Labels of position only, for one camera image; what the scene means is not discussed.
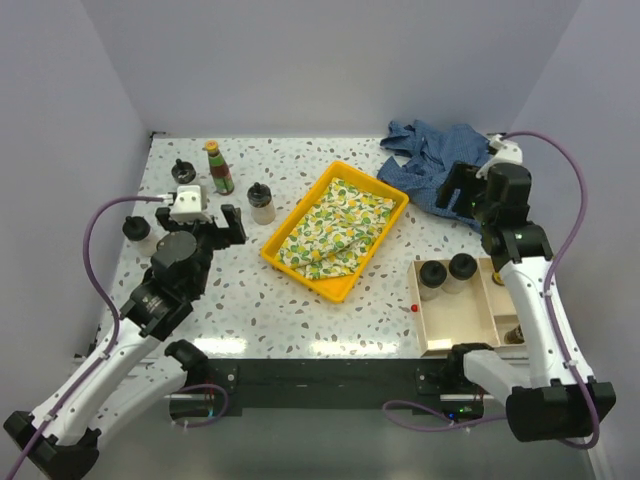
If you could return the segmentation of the black lid seasoning jar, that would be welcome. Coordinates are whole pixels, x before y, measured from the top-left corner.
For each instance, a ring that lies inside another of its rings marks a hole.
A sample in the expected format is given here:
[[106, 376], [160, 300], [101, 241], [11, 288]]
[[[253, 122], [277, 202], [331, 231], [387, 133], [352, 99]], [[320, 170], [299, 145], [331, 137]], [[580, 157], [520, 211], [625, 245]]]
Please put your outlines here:
[[273, 196], [266, 184], [255, 182], [247, 191], [251, 217], [259, 225], [268, 225], [275, 220]]

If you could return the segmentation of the red chili sauce bottle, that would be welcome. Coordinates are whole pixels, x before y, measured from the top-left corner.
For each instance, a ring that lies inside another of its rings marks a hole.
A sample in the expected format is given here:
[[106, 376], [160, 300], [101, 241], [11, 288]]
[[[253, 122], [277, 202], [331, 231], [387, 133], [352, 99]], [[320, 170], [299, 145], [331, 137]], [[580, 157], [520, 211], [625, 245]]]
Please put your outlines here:
[[230, 195], [235, 185], [232, 180], [230, 169], [224, 159], [219, 144], [215, 140], [208, 140], [204, 144], [204, 150], [207, 154], [210, 174], [214, 182], [216, 192], [220, 195]]

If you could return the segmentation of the yellow label sauce bottle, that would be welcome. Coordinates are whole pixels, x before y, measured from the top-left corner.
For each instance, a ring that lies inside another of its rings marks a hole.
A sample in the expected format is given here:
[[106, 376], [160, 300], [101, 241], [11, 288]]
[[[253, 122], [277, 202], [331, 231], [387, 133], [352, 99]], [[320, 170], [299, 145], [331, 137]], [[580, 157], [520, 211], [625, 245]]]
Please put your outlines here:
[[492, 273], [492, 281], [499, 286], [504, 286], [504, 281], [502, 280], [501, 275], [498, 272]]

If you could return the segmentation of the sesame seed shaker jar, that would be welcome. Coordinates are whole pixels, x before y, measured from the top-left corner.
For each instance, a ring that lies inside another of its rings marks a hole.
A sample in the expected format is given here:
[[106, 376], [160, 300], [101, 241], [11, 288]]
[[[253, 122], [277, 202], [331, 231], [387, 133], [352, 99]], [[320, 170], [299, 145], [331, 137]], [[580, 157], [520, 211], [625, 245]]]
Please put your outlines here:
[[426, 261], [418, 272], [419, 295], [422, 301], [436, 298], [447, 279], [447, 269], [439, 261]]

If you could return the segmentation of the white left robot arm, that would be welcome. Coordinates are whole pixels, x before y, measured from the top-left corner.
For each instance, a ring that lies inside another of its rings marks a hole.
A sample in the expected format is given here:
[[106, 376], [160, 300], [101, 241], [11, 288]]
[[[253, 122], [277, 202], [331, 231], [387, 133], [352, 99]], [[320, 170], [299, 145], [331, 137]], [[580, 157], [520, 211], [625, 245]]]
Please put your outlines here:
[[205, 208], [160, 207], [155, 217], [165, 230], [141, 283], [114, 324], [70, 378], [30, 412], [15, 411], [4, 429], [48, 479], [81, 479], [95, 465], [99, 448], [120, 422], [142, 413], [154, 400], [178, 389], [200, 390], [207, 380], [207, 356], [188, 341], [171, 343], [157, 367], [160, 377], [142, 386], [122, 381], [161, 346], [192, 313], [203, 296], [215, 251], [247, 240], [240, 209], [221, 207], [220, 227]]

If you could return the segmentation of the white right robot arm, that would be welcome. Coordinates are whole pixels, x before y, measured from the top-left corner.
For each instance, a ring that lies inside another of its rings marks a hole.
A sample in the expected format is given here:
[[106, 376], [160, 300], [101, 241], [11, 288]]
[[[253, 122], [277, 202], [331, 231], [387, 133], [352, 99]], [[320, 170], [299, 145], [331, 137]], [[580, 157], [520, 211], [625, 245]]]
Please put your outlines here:
[[505, 408], [521, 442], [558, 440], [589, 449], [616, 402], [609, 382], [596, 380], [573, 336], [555, 282], [559, 255], [544, 229], [529, 220], [530, 172], [513, 163], [482, 171], [457, 162], [438, 190], [437, 205], [476, 220], [481, 243], [516, 310], [529, 358], [523, 373], [489, 345], [452, 346], [442, 371], [459, 393], [480, 386]]

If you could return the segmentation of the white salt shaker jar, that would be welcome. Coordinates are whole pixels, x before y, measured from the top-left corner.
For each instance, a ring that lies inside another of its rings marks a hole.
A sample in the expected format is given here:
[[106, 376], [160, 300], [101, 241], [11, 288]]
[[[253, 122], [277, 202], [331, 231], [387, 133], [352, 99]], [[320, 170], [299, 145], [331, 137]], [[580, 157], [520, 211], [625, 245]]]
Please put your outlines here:
[[144, 217], [127, 216], [122, 232], [142, 256], [151, 257], [156, 252], [159, 238]]

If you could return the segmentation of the blue checkered shirt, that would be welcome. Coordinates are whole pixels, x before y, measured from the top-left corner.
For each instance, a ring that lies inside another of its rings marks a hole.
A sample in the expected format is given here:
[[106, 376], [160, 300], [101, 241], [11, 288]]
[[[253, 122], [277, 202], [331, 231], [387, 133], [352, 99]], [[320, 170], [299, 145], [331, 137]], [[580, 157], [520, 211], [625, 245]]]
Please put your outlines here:
[[391, 121], [380, 147], [392, 153], [377, 179], [405, 193], [420, 210], [456, 220], [478, 232], [477, 221], [436, 205], [438, 189], [457, 162], [481, 167], [490, 159], [489, 139], [468, 124], [439, 130], [421, 120], [411, 124]]

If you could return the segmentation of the white powder shaker jar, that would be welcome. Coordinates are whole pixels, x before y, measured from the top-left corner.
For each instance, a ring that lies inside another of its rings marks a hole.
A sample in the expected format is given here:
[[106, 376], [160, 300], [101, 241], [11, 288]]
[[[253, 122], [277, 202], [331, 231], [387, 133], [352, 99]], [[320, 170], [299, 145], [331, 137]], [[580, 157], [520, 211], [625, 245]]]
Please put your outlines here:
[[193, 164], [188, 161], [183, 161], [180, 158], [177, 158], [175, 164], [172, 166], [171, 176], [178, 187], [203, 186]]

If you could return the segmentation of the lemon print cloth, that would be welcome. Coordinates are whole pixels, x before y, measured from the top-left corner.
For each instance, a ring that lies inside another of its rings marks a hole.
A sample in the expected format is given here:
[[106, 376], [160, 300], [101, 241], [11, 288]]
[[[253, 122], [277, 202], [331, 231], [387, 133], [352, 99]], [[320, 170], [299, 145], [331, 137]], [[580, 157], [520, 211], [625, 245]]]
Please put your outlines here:
[[387, 226], [395, 201], [334, 178], [281, 245], [276, 260], [309, 280], [351, 275]]

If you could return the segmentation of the yellow plastic tray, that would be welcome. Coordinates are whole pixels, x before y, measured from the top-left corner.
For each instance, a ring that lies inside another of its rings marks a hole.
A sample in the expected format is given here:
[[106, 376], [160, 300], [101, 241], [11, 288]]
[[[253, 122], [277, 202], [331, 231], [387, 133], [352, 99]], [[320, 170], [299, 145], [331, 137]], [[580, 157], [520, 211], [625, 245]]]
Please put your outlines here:
[[408, 203], [405, 193], [336, 161], [266, 242], [261, 256], [341, 303]]

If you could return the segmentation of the cream divided organizer box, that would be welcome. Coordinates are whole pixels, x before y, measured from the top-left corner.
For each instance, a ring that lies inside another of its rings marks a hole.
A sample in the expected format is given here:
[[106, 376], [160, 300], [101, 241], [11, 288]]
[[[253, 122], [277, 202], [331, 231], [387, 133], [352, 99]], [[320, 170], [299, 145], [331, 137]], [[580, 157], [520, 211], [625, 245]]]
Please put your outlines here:
[[519, 324], [515, 307], [504, 286], [492, 281], [493, 265], [488, 257], [477, 259], [478, 269], [466, 288], [457, 294], [444, 291], [429, 301], [419, 295], [418, 272], [423, 265], [414, 260], [408, 267], [410, 305], [422, 354], [446, 354], [462, 343], [485, 343], [505, 359], [527, 359], [526, 345], [506, 345], [504, 335]]

